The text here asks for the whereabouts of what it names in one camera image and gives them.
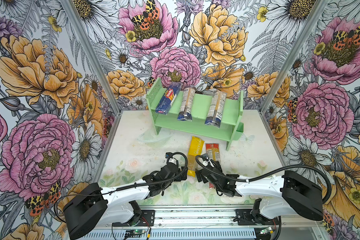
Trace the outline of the yellow spaghetti bag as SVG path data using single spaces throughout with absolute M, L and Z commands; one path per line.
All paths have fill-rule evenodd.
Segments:
M 201 155 L 204 141 L 198 137 L 192 136 L 189 151 L 188 151 L 188 176 L 196 177 L 196 168 L 198 164 L 196 163 L 196 156 Z

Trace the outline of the clear labelled spaghetti bag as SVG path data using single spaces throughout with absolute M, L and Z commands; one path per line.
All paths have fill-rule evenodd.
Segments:
M 205 125 L 207 126 L 215 126 L 220 128 L 222 117 L 223 117 L 223 110 L 225 106 L 227 95 L 223 92 L 215 92 L 210 104 L 210 108 L 207 113 L 207 117 L 205 120 Z

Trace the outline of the blue Barilla spaghetti box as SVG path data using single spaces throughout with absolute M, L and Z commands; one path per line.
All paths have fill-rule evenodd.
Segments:
M 180 82 L 172 82 L 164 92 L 159 104 L 156 107 L 155 112 L 158 114 L 167 115 L 174 103 L 178 93 L 181 90 L 182 84 Z

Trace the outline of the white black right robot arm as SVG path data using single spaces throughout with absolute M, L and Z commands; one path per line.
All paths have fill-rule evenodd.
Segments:
M 255 196 L 251 210 L 238 210 L 237 221 L 265 225 L 282 216 L 299 215 L 312 221 L 324 218 L 322 188 L 294 172 L 299 165 L 281 167 L 264 175 L 249 178 L 224 174 L 218 161 L 196 156 L 201 167 L 196 171 L 199 182 L 212 185 L 219 196 L 239 198 Z

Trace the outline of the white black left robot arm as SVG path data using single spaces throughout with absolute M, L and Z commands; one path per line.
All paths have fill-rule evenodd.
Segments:
M 173 183 L 187 179 L 188 166 L 179 166 L 175 159 L 168 159 L 159 171 L 130 185 L 101 188 L 98 183 L 73 194 L 64 206 L 63 214 L 71 240 L 77 240 L 96 226 L 120 223 L 136 225 L 142 216 L 138 201 L 162 195 Z

